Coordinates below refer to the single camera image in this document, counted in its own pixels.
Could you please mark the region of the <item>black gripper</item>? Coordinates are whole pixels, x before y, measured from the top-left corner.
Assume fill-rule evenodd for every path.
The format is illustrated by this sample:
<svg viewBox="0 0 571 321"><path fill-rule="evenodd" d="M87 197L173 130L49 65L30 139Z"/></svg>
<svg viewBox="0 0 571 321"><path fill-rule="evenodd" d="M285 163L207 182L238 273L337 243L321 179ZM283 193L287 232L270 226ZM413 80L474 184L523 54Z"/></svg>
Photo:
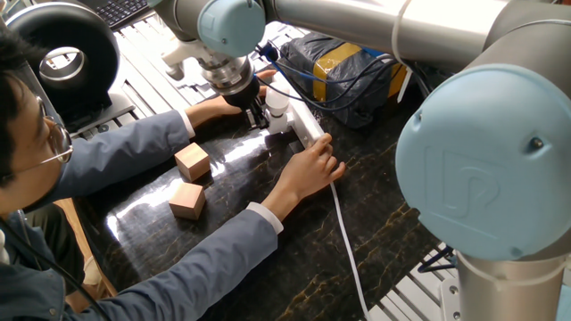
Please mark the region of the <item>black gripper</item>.
<svg viewBox="0 0 571 321"><path fill-rule="evenodd" d="M269 121L262 109L261 100L256 100L260 92L260 83L253 78L250 83L241 91L232 95L223 95L224 100L240 109L247 109L244 114L250 125L250 130L259 128L265 129L269 127Z"/></svg>

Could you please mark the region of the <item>person's right hand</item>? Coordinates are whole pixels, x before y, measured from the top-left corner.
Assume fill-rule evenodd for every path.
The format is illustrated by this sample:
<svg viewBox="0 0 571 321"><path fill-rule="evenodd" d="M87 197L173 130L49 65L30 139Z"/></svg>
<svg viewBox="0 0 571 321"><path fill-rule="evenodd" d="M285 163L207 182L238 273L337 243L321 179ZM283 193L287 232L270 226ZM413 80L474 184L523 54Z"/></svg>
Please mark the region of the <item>person's right hand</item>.
<svg viewBox="0 0 571 321"><path fill-rule="evenodd" d="M340 178L346 166L333 155L332 136L324 134L303 152L296 153L272 190L279 198L300 202Z"/></svg>

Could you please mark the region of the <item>person's left hand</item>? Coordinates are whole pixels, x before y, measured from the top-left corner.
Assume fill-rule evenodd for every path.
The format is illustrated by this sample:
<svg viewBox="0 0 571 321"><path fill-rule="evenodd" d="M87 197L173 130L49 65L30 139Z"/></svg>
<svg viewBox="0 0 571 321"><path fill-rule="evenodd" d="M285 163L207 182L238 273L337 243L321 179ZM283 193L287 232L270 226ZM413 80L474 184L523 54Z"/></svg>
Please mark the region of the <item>person's left hand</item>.
<svg viewBox="0 0 571 321"><path fill-rule="evenodd" d="M276 73L277 73L276 70L269 69L257 72L255 76L256 78L261 78L262 80L272 80L273 76ZM237 115L243 111L240 105L233 105L229 103L222 95L212 99L211 106L213 110L215 110L215 114L217 116Z"/></svg>

